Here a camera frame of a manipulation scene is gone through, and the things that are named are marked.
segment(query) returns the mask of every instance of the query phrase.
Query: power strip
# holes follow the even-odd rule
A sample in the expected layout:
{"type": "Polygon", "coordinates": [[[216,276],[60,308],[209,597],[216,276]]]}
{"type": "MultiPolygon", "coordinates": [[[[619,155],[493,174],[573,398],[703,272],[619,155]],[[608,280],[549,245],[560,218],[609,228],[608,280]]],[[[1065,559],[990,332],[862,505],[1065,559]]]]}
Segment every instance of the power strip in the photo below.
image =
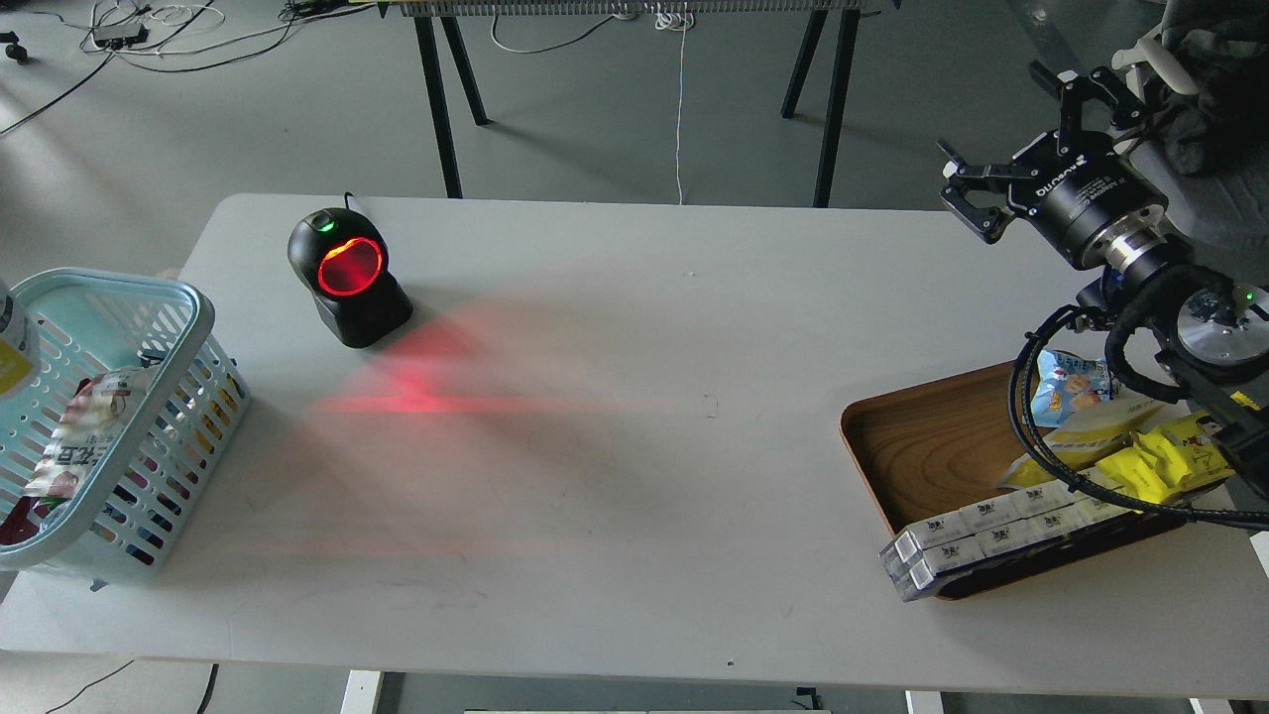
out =
{"type": "Polygon", "coordinates": [[[93,44],[100,49],[123,49],[137,42],[145,42],[150,30],[141,23],[123,23],[93,30],[93,44]]]}

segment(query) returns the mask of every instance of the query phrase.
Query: stacked boxes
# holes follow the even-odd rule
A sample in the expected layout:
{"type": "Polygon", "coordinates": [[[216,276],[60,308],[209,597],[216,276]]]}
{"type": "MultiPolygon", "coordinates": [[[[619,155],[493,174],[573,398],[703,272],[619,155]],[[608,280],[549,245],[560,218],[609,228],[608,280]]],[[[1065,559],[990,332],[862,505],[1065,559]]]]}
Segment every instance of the stacked boxes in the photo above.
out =
{"type": "MultiPolygon", "coordinates": [[[[1112,491],[1123,488],[1095,467],[1084,474],[1112,491]]],[[[900,531],[879,558],[906,602],[1127,512],[1055,481],[917,521],[900,531]]]]}

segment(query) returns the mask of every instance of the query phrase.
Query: robotic arm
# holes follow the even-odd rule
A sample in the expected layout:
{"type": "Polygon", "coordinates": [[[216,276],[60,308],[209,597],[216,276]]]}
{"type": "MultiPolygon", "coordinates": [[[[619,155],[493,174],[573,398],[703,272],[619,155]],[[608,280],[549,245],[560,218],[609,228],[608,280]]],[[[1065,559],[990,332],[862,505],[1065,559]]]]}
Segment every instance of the robotic arm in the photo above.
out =
{"type": "MultiPolygon", "coordinates": [[[[1256,493],[1269,496],[1269,410],[1244,407],[1222,389],[1246,384],[1269,370],[1269,292],[1236,284],[1194,264],[1187,238],[1161,228],[1167,199],[1115,153],[1110,136],[1084,129],[1081,112],[1090,100],[1105,104],[1112,126],[1121,131],[1140,127],[1148,114],[1110,70],[1057,77],[1033,62],[1030,72],[1058,100],[1058,127],[1036,137],[1008,164],[968,164],[939,141],[949,159],[944,205],[987,243],[1000,240],[1010,221],[1022,218],[1072,268],[1101,268],[1101,275],[1080,290],[1079,307],[1067,308],[1062,323],[1105,330],[1107,364],[1129,389],[1164,402],[1193,399],[1211,413],[1222,427],[1214,441],[1230,465],[1256,493]],[[968,198],[976,191],[1001,195],[1004,204],[976,205],[968,198]],[[1154,332],[1160,346],[1155,360],[1175,384],[1145,378],[1128,364],[1124,345],[1138,327],[1154,332]]],[[[1018,406],[1010,408],[1013,413],[1018,406]]],[[[1034,444],[1027,443],[1016,421],[1015,431],[1030,451],[1034,444]]],[[[1030,431],[1038,434],[1033,426],[1030,431]]],[[[1055,476],[1072,488],[1096,491],[1085,488],[1082,478],[1072,482],[1071,473],[1055,476]]],[[[1223,523],[1198,519],[1194,510],[1180,511],[1192,519],[1223,523]]],[[[1246,520],[1226,525],[1269,529],[1269,514],[1259,516],[1253,525],[1246,520]]]]}

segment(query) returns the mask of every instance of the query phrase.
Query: red scanner light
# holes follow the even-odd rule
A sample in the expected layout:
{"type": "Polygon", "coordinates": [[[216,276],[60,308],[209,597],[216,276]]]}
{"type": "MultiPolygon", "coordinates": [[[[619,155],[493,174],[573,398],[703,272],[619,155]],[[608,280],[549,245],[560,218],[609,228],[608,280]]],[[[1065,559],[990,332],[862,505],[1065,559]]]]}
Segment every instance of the red scanner light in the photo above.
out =
{"type": "Polygon", "coordinates": [[[335,297],[350,297],[371,287],[383,271],[383,249],[357,236],[326,251],[317,265],[317,284],[335,297]]]}

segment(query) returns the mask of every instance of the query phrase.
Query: blue snack bag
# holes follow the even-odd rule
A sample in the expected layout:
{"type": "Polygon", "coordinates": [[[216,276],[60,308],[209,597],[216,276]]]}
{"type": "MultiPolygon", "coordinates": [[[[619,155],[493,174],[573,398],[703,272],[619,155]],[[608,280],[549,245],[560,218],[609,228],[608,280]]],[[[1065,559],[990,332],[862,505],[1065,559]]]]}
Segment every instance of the blue snack bag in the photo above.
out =
{"type": "Polygon", "coordinates": [[[1076,411],[1114,398],[1104,360],[1082,360],[1070,351],[1044,349],[1036,370],[1041,380],[1032,398],[1037,426],[1060,427],[1076,411]]]}

